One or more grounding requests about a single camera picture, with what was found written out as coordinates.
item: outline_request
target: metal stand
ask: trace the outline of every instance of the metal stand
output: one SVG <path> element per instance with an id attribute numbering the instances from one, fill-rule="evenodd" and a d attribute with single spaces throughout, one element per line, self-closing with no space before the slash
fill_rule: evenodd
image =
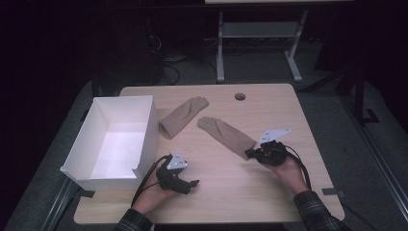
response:
<path id="1" fill-rule="evenodd" d="M 301 82 L 302 77 L 293 59 L 299 44 L 303 26 L 308 11 L 303 11 L 298 21 L 289 22 L 224 22 L 222 12 L 219 13 L 218 22 L 218 51 L 217 51 L 217 82 L 223 83 L 224 64 L 222 59 L 223 38 L 293 38 L 290 50 L 285 51 L 285 57 L 296 82 Z"/>

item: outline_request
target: open cardboard box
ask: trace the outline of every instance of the open cardboard box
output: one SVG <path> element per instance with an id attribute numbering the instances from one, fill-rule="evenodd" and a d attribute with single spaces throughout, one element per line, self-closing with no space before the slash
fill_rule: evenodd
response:
<path id="1" fill-rule="evenodd" d="M 61 171 L 87 191 L 136 190 L 158 137 L 153 96 L 95 97 Z"/>

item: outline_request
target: wooden table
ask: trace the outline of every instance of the wooden table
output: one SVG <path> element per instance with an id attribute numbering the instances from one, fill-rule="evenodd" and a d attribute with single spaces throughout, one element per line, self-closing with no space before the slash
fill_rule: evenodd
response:
<path id="1" fill-rule="evenodd" d="M 244 101 L 235 99 L 236 93 L 243 93 Z M 189 165 L 179 177 L 200 182 L 188 195 L 181 194 L 150 214 L 154 223 L 300 221 L 292 194 L 276 176 L 256 160 L 242 159 L 200 129 L 197 120 L 203 116 L 221 118 L 255 141 L 265 129 L 291 129 L 278 140 L 300 155 L 312 188 L 330 213 L 344 218 L 339 198 L 321 191 L 333 185 L 291 85 L 137 87 L 121 92 L 121 96 L 129 95 L 153 95 L 160 118 L 195 96 L 210 102 L 173 140 L 159 137 L 156 159 L 181 150 Z M 93 198 L 82 197 L 74 219 L 81 224 L 117 223 L 134 194 L 96 192 Z"/>

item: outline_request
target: gloved hand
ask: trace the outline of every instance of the gloved hand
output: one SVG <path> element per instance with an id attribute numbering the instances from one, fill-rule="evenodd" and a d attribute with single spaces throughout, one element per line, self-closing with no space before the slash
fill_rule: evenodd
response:
<path id="1" fill-rule="evenodd" d="M 245 150 L 253 147 L 256 143 L 248 135 L 218 118 L 202 117 L 198 119 L 197 125 L 246 160 L 248 158 L 244 153 Z"/>
<path id="2" fill-rule="evenodd" d="M 160 121 L 162 135 L 171 140 L 205 107 L 209 102 L 205 97 L 197 96 L 176 108 L 170 115 Z"/>

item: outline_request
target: folded fabric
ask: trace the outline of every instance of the folded fabric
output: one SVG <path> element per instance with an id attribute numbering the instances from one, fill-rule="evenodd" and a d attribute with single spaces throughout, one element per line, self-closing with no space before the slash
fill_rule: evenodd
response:
<path id="1" fill-rule="evenodd" d="M 202 117 L 198 119 L 197 125 L 246 160 L 245 150 L 250 149 L 256 143 L 248 135 L 218 118 Z"/>
<path id="2" fill-rule="evenodd" d="M 170 115 L 160 121 L 160 133 L 167 139 L 173 139 L 205 107 L 209 105 L 205 97 L 197 96 L 187 100 Z"/>

